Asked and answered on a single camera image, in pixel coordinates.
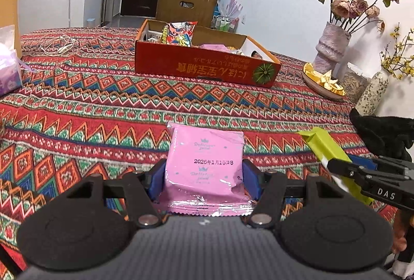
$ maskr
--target black round disc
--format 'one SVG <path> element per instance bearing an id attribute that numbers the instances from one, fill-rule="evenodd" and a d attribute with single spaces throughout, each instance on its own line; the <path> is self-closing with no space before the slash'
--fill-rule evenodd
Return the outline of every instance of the black round disc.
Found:
<path id="1" fill-rule="evenodd" d="M 128 223 L 104 206 L 71 199 L 28 217 L 17 232 L 17 245 L 29 264 L 75 271 L 103 264 L 128 244 Z"/>
<path id="2" fill-rule="evenodd" d="M 391 226 L 363 204 L 330 199 L 306 206 L 282 223 L 284 247 L 302 263 L 329 272 L 357 272 L 389 255 Z"/>

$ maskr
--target lavender vase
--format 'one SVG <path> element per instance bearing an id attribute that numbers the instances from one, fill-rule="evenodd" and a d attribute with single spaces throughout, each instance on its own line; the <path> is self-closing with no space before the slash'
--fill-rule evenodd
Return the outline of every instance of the lavender vase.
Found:
<path id="1" fill-rule="evenodd" d="M 350 39 L 349 32 L 327 22 L 322 37 L 316 45 L 317 55 L 312 63 L 313 68 L 322 74 L 334 70 L 336 64 L 342 61 Z"/>

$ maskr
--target human hand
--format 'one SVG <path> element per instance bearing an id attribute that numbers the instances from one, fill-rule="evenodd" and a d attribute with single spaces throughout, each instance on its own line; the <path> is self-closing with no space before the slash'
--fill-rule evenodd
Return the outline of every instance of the human hand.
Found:
<path id="1" fill-rule="evenodd" d="M 414 227 L 414 216 L 397 210 L 393 225 L 393 246 L 391 251 L 394 254 L 404 251 L 407 248 L 407 240 L 404 238 L 409 226 Z"/>

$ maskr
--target pink package in box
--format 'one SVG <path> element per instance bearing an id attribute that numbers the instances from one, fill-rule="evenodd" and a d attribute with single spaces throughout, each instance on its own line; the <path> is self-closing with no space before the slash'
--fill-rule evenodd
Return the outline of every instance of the pink package in box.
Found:
<path id="1" fill-rule="evenodd" d="M 250 214 L 253 202 L 243 186 L 243 133 L 175 123 L 168 128 L 172 140 L 158 207 L 182 214 Z"/>

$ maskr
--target green pumpkin picture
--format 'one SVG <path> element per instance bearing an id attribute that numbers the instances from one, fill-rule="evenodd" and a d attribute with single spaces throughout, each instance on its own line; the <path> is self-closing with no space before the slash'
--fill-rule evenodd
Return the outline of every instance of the green pumpkin picture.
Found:
<path id="1" fill-rule="evenodd" d="M 275 67 L 272 64 L 264 63 L 253 72 L 253 80 L 259 85 L 264 85 L 271 81 L 275 76 Z"/>

